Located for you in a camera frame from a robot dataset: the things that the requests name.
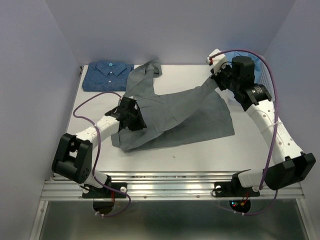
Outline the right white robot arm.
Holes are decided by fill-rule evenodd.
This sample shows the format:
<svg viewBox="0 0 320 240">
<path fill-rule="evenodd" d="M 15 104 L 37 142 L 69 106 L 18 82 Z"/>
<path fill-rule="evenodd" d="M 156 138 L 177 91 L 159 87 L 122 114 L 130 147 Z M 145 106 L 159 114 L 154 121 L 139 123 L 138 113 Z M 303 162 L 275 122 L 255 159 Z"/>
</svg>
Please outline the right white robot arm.
<svg viewBox="0 0 320 240">
<path fill-rule="evenodd" d="M 210 56 L 207 61 L 213 67 L 211 79 L 221 91 L 234 94 L 269 148 L 264 169 L 237 172 L 230 182 L 221 184 L 222 190 L 242 195 L 247 190 L 259 192 L 263 186 L 276 191 L 302 182 L 316 158 L 295 143 L 279 118 L 276 101 L 264 85 L 255 83 L 254 61 L 248 56 L 236 56 L 227 62 L 224 55 Z"/>
</svg>

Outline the grey long sleeve shirt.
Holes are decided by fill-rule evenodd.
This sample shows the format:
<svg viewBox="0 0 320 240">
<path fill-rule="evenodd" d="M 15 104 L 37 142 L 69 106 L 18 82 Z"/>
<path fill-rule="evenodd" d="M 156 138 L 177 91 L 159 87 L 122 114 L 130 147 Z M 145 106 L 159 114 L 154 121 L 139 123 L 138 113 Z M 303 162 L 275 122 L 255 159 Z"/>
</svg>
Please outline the grey long sleeve shirt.
<svg viewBox="0 0 320 240">
<path fill-rule="evenodd" d="M 126 82 L 126 97 L 134 97 L 146 128 L 123 129 L 111 136 L 122 151 L 169 148 L 235 134 L 226 102 L 216 92 L 216 82 L 208 78 L 193 89 L 158 95 L 154 79 L 162 75 L 159 61 L 149 61 L 132 70 Z"/>
</svg>

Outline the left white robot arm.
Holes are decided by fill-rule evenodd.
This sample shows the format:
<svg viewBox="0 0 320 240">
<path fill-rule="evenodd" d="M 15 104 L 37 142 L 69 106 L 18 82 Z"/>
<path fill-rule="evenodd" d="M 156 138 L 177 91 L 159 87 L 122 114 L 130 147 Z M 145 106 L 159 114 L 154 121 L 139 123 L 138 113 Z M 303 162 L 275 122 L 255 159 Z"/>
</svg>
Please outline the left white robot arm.
<svg viewBox="0 0 320 240">
<path fill-rule="evenodd" d="M 123 129 L 139 131 L 147 127 L 135 99 L 123 96 L 118 106 L 92 126 L 76 134 L 65 133 L 59 140 L 51 169 L 100 198 L 127 196 L 112 188 L 112 178 L 96 170 L 101 143 Z"/>
</svg>

